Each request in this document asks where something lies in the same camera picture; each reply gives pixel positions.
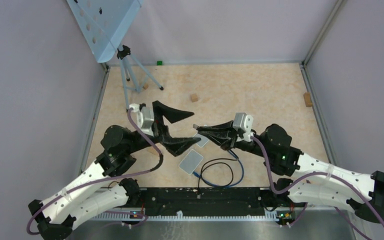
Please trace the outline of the white power adapter box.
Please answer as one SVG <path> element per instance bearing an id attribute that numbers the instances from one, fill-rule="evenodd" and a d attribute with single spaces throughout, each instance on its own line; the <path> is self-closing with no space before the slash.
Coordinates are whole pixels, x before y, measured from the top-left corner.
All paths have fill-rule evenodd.
<path id="1" fill-rule="evenodd" d="M 200 139 L 200 140 L 196 143 L 196 145 L 197 145 L 198 147 L 200 147 L 200 148 L 203 148 L 203 147 L 210 141 L 207 137 L 205 137 L 205 136 L 203 136 L 203 135 L 201 135 L 201 134 L 199 134 L 199 133 L 196 133 L 193 137 L 194 137 L 194 138 L 199 138 L 199 139 Z"/>

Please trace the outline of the grey network switch box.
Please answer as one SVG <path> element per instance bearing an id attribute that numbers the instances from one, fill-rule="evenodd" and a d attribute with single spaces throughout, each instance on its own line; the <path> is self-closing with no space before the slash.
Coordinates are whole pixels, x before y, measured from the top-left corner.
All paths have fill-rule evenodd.
<path id="1" fill-rule="evenodd" d="M 191 175 L 200 165 L 204 156 L 196 150 L 191 149 L 186 156 L 180 161 L 179 168 L 186 174 Z"/>

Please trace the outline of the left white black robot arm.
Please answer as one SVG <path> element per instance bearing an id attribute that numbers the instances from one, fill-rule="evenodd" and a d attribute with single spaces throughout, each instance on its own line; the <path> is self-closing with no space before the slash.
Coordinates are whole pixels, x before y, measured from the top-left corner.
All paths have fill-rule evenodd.
<path id="1" fill-rule="evenodd" d="M 135 164 L 133 154 L 146 148 L 157 152 L 162 166 L 165 148 L 179 156 L 196 144 L 198 137 L 172 137 L 165 121 L 177 123 L 193 112 L 154 101 L 151 107 L 132 103 L 126 110 L 133 130 L 111 125 L 101 140 L 103 152 L 72 182 L 53 196 L 28 204 L 30 222 L 36 222 L 37 234 L 45 240 L 64 240 L 81 224 L 111 208 L 140 202 L 139 187 L 129 169 Z"/>

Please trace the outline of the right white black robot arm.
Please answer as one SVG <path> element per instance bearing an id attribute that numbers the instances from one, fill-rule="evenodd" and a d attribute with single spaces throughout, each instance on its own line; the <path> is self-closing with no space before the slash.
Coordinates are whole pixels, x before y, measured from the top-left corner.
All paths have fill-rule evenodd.
<path id="1" fill-rule="evenodd" d="M 239 149 L 262 157 L 277 205 L 332 206 L 384 224 L 384 172 L 358 173 L 316 159 L 292 147 L 292 137 L 275 123 L 260 134 L 248 124 L 238 126 L 233 121 L 193 127 L 223 150 Z"/>

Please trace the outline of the wooden block near left arm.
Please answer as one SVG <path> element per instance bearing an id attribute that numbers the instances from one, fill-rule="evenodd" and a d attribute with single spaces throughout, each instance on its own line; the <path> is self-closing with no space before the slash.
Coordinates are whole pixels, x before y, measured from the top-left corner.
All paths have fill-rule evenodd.
<path id="1" fill-rule="evenodd" d="M 160 155 L 159 152 L 158 152 L 155 148 L 153 148 L 153 147 L 148 147 L 146 150 L 147 150 L 149 153 L 151 153 L 151 154 L 153 154 L 153 155 L 155 155 L 155 156 L 159 156 L 159 155 Z"/>

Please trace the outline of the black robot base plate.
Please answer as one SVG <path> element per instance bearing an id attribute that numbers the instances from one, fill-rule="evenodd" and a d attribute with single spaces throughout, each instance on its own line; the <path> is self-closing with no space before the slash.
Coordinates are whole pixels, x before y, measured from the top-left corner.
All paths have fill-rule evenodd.
<path id="1" fill-rule="evenodd" d="M 143 210 L 151 217 L 175 216 L 178 211 L 186 217 L 245 217 L 263 216 L 267 209 L 303 206 L 264 187 L 149 187 L 123 208 Z"/>

